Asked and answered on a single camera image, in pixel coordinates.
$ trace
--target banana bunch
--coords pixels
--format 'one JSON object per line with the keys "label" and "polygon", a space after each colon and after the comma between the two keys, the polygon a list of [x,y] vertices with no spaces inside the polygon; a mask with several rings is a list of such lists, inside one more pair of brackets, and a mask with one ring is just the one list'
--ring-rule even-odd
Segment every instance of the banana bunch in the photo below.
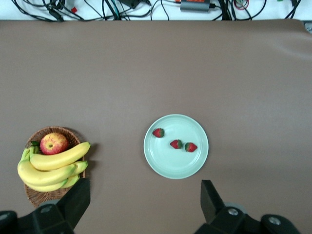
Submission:
{"label": "banana bunch", "polygon": [[39,154],[38,146],[25,148],[18,164],[21,180],[31,189],[50,192],[73,186],[88,166],[81,159],[90,149],[88,141],[55,155]]}

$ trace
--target red apple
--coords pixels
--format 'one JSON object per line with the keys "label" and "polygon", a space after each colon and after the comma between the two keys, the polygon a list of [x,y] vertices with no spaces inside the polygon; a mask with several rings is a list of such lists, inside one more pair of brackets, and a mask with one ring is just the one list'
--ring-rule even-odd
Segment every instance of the red apple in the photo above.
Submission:
{"label": "red apple", "polygon": [[49,133],[40,142],[40,149],[45,155],[55,155],[65,151],[68,147],[68,140],[63,134]]}

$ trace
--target plate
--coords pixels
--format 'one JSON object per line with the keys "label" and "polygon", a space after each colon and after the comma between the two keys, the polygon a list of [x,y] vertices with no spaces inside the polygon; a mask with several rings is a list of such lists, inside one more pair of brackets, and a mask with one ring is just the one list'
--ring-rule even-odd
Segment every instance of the plate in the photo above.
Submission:
{"label": "plate", "polygon": [[[165,135],[153,135],[162,128]],[[182,149],[174,149],[170,142],[180,139]],[[198,148],[186,152],[184,144],[194,143]],[[208,156],[208,138],[201,125],[194,119],[180,114],[163,116],[148,129],[144,138],[144,154],[151,168],[159,175],[170,179],[183,179],[195,174],[204,165]]]}

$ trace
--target red strawberry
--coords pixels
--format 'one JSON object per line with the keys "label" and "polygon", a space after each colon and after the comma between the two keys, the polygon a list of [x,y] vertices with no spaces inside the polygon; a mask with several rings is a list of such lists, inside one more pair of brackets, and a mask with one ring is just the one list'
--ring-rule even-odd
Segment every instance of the red strawberry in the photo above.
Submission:
{"label": "red strawberry", "polygon": [[182,141],[180,140],[174,140],[173,142],[170,143],[172,147],[175,149],[181,149],[182,148]]}
{"label": "red strawberry", "polygon": [[153,135],[162,138],[165,135],[165,131],[162,128],[157,128],[153,131]]}
{"label": "red strawberry", "polygon": [[185,150],[187,152],[194,152],[197,149],[197,146],[194,143],[188,142],[185,144]]}

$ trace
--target fruit basket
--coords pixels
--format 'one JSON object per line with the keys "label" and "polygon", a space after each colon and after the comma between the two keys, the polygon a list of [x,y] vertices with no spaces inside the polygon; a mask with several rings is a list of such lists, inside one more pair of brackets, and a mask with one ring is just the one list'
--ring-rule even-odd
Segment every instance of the fruit basket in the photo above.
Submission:
{"label": "fruit basket", "polygon": [[[69,129],[59,126],[49,126],[42,128],[35,132],[27,141],[26,148],[29,148],[31,146],[32,141],[38,141],[40,142],[41,139],[49,134],[49,133],[60,133],[63,134],[68,142],[68,149],[73,148],[74,146],[80,144],[80,140],[78,137]],[[83,171],[80,174],[80,178],[85,178],[85,171]],[[51,192],[38,192],[31,188],[29,188],[26,184],[24,184],[24,189],[26,192],[26,195],[28,197],[28,200],[35,206],[38,207],[42,202],[54,200],[54,199],[61,199],[69,190],[71,187],[66,189],[58,189]]]}

